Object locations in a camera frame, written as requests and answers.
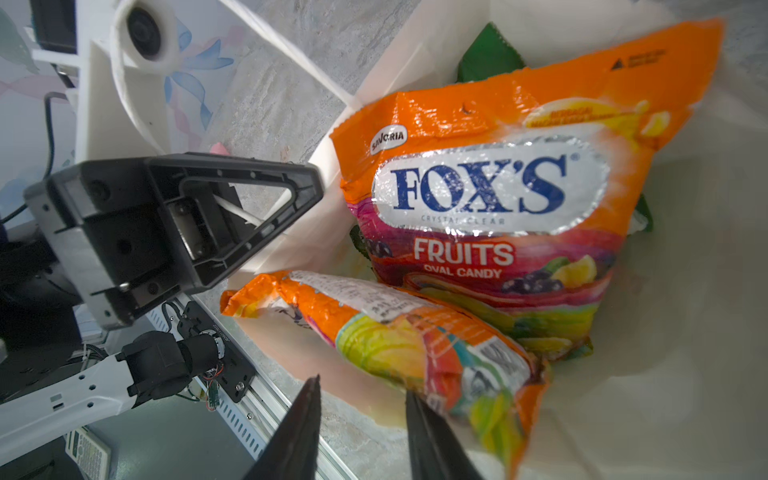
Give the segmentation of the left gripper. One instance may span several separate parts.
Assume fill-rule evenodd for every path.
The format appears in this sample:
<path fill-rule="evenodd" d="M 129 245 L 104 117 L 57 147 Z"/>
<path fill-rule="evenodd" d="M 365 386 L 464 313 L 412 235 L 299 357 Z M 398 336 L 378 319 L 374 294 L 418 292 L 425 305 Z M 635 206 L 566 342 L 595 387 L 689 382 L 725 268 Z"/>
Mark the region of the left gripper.
<path fill-rule="evenodd" d="M 86 161 L 28 187 L 42 232 L 1 229 L 1 400 L 107 357 L 83 343 L 83 302 L 101 328 L 130 326 L 231 276 L 323 193 L 311 165 L 194 153 Z"/>

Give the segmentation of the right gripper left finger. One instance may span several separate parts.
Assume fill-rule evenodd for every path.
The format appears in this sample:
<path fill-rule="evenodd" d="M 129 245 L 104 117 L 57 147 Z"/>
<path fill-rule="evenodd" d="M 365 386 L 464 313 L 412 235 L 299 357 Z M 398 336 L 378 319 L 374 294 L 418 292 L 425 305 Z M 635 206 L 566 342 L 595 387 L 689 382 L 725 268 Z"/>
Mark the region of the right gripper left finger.
<path fill-rule="evenodd" d="M 310 377 L 244 480 L 313 480 L 321 425 L 320 376 Z"/>

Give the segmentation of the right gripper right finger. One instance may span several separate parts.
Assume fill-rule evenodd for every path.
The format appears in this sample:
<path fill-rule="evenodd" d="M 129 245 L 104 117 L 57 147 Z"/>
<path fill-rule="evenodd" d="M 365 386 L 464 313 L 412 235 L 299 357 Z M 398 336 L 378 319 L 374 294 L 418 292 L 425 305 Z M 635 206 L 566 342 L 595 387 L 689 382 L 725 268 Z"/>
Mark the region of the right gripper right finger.
<path fill-rule="evenodd" d="M 413 479 L 483 479 L 447 421 L 412 391 L 406 395 L 406 420 Z"/>

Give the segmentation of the orange snack pack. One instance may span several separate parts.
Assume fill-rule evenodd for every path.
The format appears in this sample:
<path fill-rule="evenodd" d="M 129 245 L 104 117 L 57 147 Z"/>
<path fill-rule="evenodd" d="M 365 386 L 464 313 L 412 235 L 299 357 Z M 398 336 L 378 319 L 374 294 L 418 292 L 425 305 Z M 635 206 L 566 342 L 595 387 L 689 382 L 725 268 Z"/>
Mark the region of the orange snack pack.
<path fill-rule="evenodd" d="M 551 361 L 592 354 L 653 158 L 702 100 L 724 34 L 719 18 L 683 22 L 351 115 L 330 138 L 377 278 Z"/>
<path fill-rule="evenodd" d="M 259 274 L 220 297 L 229 317 L 280 307 L 358 369 L 468 425 L 516 478 L 548 385 L 546 367 L 517 342 L 443 300 L 311 271 Z"/>

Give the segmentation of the orange snack pack back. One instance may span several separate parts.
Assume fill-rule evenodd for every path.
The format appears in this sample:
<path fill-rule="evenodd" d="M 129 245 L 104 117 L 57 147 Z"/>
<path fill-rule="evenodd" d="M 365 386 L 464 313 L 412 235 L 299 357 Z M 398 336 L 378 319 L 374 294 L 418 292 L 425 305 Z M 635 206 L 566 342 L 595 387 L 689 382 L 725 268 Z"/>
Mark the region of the orange snack pack back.
<path fill-rule="evenodd" d="M 719 18 L 683 22 L 351 115 L 330 138 L 377 278 L 551 361 L 592 354 L 653 158 L 702 100 L 724 34 Z"/>

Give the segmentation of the green snack pack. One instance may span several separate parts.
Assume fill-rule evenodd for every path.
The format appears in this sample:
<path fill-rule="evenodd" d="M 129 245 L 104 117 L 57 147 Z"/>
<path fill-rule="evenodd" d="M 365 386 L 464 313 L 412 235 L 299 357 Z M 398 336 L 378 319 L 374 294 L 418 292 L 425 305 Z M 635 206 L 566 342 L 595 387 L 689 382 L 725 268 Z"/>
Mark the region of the green snack pack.
<path fill-rule="evenodd" d="M 526 67 L 519 52 L 489 22 L 463 54 L 457 70 L 457 82 L 483 81 Z"/>

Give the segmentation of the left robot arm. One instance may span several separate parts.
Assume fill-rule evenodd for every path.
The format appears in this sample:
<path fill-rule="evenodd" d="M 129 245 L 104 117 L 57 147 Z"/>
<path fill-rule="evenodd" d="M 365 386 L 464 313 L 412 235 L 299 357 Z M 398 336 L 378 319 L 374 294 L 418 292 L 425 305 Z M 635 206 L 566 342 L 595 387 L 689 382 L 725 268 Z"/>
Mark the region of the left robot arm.
<path fill-rule="evenodd" d="M 28 187 L 32 221 L 1 232 L 2 462 L 194 379 L 241 400 L 254 368 L 197 303 L 167 332 L 46 378 L 83 348 L 77 306 L 130 327 L 230 277 L 323 194 L 313 165 L 197 153 L 85 161 Z"/>

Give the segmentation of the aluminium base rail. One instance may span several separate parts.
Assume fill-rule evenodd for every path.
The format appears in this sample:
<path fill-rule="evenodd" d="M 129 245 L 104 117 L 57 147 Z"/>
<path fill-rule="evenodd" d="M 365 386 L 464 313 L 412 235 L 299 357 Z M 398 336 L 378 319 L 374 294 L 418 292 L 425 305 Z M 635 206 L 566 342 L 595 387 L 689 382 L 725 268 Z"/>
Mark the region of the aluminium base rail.
<path fill-rule="evenodd" d="M 219 371 L 211 380 L 194 381 L 203 392 L 216 386 L 218 413 L 243 447 L 259 459 L 268 441 L 288 412 L 292 401 L 283 394 L 258 362 L 246 351 L 244 332 L 202 301 L 179 295 L 146 314 L 152 326 L 170 332 L 178 340 L 207 333 L 217 338 L 224 351 Z"/>

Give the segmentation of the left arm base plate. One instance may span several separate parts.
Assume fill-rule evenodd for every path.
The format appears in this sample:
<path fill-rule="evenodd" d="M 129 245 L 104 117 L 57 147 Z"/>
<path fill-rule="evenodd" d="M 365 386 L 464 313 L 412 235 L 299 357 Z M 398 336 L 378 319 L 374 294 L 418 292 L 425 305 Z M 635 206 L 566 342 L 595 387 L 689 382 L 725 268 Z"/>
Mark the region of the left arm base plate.
<path fill-rule="evenodd" d="M 189 301 L 177 327 L 182 352 L 191 362 L 191 375 L 214 381 L 234 403 L 239 403 L 256 376 L 253 363 L 208 310 Z"/>

